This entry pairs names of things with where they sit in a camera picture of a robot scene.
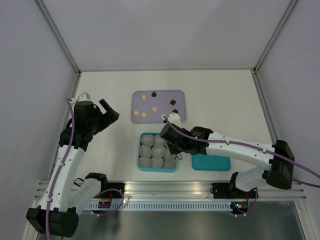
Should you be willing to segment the white metal tweezers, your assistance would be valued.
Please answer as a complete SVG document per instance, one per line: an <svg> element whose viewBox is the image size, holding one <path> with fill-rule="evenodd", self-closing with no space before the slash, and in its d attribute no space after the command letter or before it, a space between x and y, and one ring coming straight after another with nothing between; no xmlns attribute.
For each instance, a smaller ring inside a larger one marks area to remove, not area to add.
<svg viewBox="0 0 320 240"><path fill-rule="evenodd" d="M177 158L178 158L180 161L183 159L183 157L182 157L182 155L181 155L180 153L177 155Z"/></svg>

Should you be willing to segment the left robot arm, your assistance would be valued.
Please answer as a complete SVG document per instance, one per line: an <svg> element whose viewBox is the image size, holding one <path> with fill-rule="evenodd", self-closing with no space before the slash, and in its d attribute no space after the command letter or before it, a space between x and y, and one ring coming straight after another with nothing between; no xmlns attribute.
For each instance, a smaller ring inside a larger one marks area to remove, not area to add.
<svg viewBox="0 0 320 240"><path fill-rule="evenodd" d="M78 167L94 136L119 119L105 99L95 104L88 97L67 100L70 119L60 133L56 163L39 204L27 210L26 219L46 239L72 237L80 215L93 198L104 198L113 189L104 173L90 172L71 193Z"/></svg>

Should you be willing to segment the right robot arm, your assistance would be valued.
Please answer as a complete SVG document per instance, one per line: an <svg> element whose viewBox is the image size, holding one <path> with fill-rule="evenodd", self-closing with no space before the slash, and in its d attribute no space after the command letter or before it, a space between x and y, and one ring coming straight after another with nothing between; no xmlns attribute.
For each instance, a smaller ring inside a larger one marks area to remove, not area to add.
<svg viewBox="0 0 320 240"><path fill-rule="evenodd" d="M200 126L188 131L167 123L160 132L171 154L222 156L254 165L254 168L232 174L228 192L235 198L255 188L269 185L276 189L292 187L294 155L286 141L260 144L240 141Z"/></svg>

